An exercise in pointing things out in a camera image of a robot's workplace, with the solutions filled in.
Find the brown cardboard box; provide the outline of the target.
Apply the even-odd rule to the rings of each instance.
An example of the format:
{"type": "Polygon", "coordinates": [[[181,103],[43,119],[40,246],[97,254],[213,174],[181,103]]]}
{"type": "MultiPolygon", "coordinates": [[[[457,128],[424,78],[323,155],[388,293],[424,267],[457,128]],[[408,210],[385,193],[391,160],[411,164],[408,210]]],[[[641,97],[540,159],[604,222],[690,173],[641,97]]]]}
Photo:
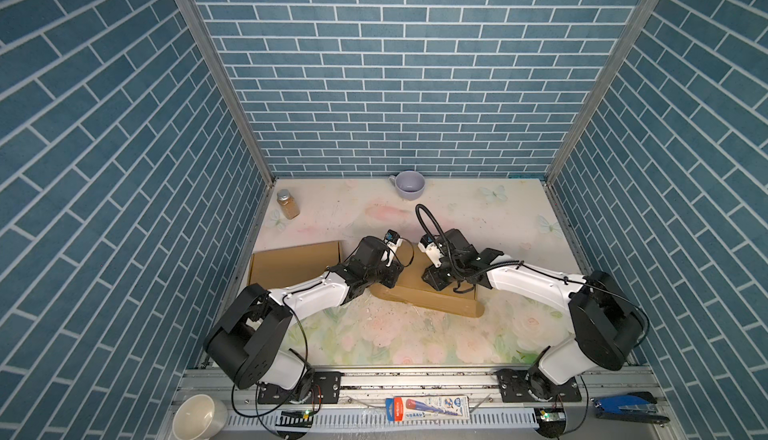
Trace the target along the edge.
{"type": "Polygon", "coordinates": [[[294,286],[338,264],[341,253],[338,241],[257,252],[252,255],[248,284],[267,290],[294,286]]]}
{"type": "Polygon", "coordinates": [[[416,249],[415,259],[401,272],[393,288],[376,283],[369,290],[382,300],[407,303],[443,313],[468,318],[479,318],[484,314],[485,307],[477,299],[476,292],[458,294],[448,287],[437,291],[424,282],[421,276],[431,265],[428,257],[416,249]]]}

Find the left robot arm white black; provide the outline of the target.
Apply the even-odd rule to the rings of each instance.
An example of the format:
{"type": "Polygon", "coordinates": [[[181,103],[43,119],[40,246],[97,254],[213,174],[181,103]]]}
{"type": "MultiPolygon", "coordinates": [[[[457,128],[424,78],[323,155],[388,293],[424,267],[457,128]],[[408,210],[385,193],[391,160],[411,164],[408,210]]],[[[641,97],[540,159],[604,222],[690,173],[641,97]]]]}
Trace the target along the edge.
{"type": "Polygon", "coordinates": [[[374,284],[394,287],[405,268],[397,257],[403,242],[393,230],[382,239],[366,236],[348,258],[314,279],[269,290],[247,286],[206,337],[204,351],[241,390],[266,384],[304,398],[314,368],[307,354],[281,349],[287,331],[306,317],[350,303],[374,284]]]}

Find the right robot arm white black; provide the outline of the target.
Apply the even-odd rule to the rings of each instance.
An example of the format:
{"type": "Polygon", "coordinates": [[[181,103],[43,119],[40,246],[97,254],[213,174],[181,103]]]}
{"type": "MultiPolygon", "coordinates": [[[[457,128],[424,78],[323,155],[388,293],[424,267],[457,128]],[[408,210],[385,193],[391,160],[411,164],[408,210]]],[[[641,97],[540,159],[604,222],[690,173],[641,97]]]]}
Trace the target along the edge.
{"type": "Polygon", "coordinates": [[[431,261],[422,280],[438,291],[467,284],[512,292],[570,321],[570,336],[546,347],[526,374],[539,397],[593,368],[620,370],[647,335],[647,315],[605,272],[565,274],[514,260],[496,249],[479,252],[457,229],[426,233],[418,247],[431,261]]]}

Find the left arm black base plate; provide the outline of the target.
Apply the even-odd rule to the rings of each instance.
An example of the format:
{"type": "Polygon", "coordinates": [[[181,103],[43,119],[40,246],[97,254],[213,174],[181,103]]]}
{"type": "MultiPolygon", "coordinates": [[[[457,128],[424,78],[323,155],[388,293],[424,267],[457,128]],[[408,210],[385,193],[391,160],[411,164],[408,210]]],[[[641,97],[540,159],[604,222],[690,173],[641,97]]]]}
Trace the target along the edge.
{"type": "Polygon", "coordinates": [[[313,371],[312,378],[305,375],[298,386],[292,390],[286,390],[274,384],[260,384],[258,403],[260,405],[337,404],[341,391],[341,380],[342,373],[340,371],[313,371]]]}

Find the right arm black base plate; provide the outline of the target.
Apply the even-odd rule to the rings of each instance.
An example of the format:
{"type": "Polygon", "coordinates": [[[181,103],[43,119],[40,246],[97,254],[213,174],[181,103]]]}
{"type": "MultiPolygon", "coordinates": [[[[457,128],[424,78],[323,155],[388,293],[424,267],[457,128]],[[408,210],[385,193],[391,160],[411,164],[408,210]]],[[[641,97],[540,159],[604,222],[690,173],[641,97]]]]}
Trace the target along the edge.
{"type": "Polygon", "coordinates": [[[502,368],[494,373],[503,403],[580,402],[582,395],[574,378],[562,385],[547,379],[537,368],[502,368]]]}

